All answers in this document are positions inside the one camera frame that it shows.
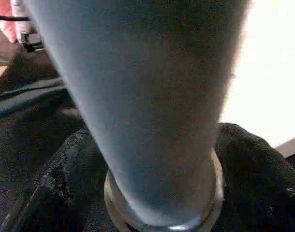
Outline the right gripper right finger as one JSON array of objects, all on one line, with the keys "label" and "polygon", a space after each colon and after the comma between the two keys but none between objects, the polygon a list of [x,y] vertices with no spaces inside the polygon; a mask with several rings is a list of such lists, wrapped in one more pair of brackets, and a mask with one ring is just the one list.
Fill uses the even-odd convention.
[{"label": "right gripper right finger", "polygon": [[266,140],[219,123],[214,146],[226,183],[215,232],[295,232],[295,169]]}]

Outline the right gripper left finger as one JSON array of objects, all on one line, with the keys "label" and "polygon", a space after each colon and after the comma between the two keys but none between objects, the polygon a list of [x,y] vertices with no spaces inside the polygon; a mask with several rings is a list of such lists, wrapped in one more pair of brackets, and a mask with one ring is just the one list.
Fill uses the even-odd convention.
[{"label": "right gripper left finger", "polygon": [[81,232],[103,190],[107,165],[81,128],[37,172],[1,224],[1,232]]}]

